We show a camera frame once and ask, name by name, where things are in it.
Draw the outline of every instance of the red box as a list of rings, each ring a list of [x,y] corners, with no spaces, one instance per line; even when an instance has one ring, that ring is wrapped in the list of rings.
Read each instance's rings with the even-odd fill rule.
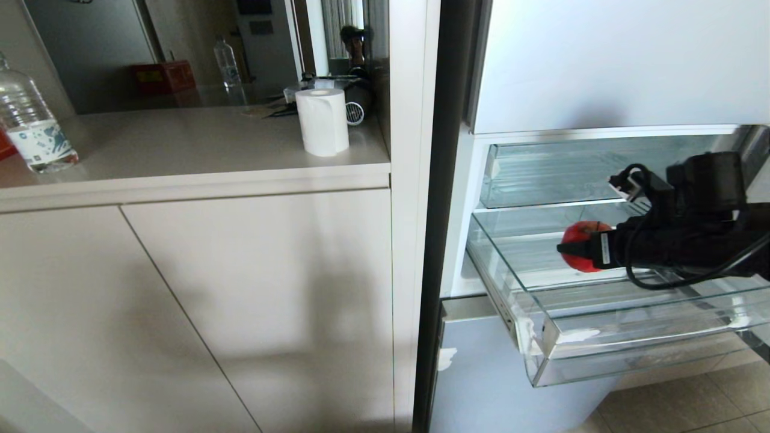
[[[0,129],[0,159],[5,159],[15,154],[16,148],[11,144],[11,139]]]
[[[195,77],[189,62],[150,63],[131,65],[131,75],[145,95],[164,95],[195,88]]]

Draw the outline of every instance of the plastic water bottle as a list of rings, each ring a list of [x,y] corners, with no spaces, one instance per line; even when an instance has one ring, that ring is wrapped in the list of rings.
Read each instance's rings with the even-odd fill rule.
[[[219,35],[216,37],[214,55],[216,56],[216,64],[219,65],[219,70],[222,73],[222,81],[225,83],[225,87],[240,86],[240,73],[238,73],[236,55],[233,52],[233,47],[225,42],[224,36]]]
[[[1,52],[0,126],[36,173],[52,173],[78,162],[78,153],[70,146],[35,82],[9,69]]]

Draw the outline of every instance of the water bottle label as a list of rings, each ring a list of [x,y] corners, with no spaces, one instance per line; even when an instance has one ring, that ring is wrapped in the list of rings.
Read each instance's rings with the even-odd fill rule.
[[[56,161],[72,153],[72,146],[55,120],[42,120],[6,132],[29,165]]]

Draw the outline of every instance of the white cabinet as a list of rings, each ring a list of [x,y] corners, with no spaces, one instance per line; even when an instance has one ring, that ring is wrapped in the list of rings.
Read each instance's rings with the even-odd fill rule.
[[[389,190],[122,209],[265,433],[392,429]]]
[[[95,433],[257,431],[117,207],[0,215],[0,341]]]
[[[483,0],[471,129],[770,121],[767,0]]]

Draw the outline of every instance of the mirror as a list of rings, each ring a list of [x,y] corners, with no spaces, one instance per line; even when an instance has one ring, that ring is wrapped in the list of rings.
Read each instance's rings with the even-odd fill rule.
[[[25,0],[78,114],[256,105],[303,73],[366,76],[365,3]]]

